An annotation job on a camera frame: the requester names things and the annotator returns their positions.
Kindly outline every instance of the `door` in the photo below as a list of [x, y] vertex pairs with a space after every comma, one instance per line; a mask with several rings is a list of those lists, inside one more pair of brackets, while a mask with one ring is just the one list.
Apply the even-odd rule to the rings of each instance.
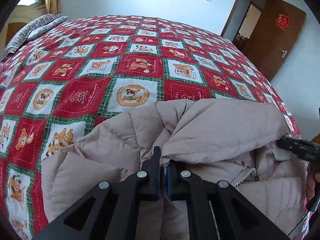
[[306, 13], [282, 0], [267, 0], [242, 52], [271, 81], [294, 46]]

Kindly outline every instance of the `red checkered blanket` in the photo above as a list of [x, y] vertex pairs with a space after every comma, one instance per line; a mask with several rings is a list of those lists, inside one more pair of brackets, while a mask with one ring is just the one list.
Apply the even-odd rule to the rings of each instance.
[[300, 133], [270, 83], [230, 41], [182, 23], [141, 16], [73, 20], [6, 63], [0, 208], [22, 239], [47, 224], [41, 160], [127, 109], [181, 98], [271, 102], [289, 132]]

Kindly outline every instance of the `pillow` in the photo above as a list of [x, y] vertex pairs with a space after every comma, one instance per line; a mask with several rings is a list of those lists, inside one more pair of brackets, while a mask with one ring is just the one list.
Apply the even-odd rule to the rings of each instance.
[[62, 17], [55, 19], [54, 21], [46, 24], [45, 26], [37, 28], [36, 30], [32, 31], [29, 34], [26, 42], [35, 40], [36, 38], [40, 37], [42, 34], [46, 33], [48, 30], [51, 30], [52, 28], [54, 28], [58, 24], [65, 22], [68, 18], [69, 18], [68, 16], [62, 16]]
[[13, 36], [13, 38], [9, 41], [7, 46], [4, 48], [4, 54], [3, 54], [4, 58], [8, 57], [9, 54], [14, 54], [26, 41], [30, 32], [60, 17], [61, 15], [57, 15], [57, 14], [45, 14], [26, 24], [24, 27], [22, 27], [21, 30], [19, 30]]

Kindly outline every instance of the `metal rivet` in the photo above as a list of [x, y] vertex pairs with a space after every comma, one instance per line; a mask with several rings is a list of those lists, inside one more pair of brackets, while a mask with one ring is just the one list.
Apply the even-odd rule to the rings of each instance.
[[147, 173], [146, 173], [145, 171], [139, 171], [139, 172], [137, 173], [137, 176], [138, 176], [139, 178], [144, 178], [146, 175], [147, 175]]
[[181, 171], [180, 174], [182, 177], [185, 177], [185, 178], [190, 177], [190, 175], [191, 175], [190, 171]]
[[107, 181], [102, 181], [99, 183], [99, 188], [104, 189], [109, 187], [109, 183]]
[[221, 180], [221, 181], [219, 181], [218, 185], [219, 185], [219, 187], [226, 188], [229, 186], [229, 183], [225, 180]]

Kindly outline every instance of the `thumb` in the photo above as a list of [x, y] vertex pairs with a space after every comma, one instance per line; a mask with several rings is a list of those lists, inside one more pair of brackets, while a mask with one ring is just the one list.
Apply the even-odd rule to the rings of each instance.
[[317, 172], [315, 174], [315, 179], [316, 179], [317, 182], [320, 182], [320, 172]]

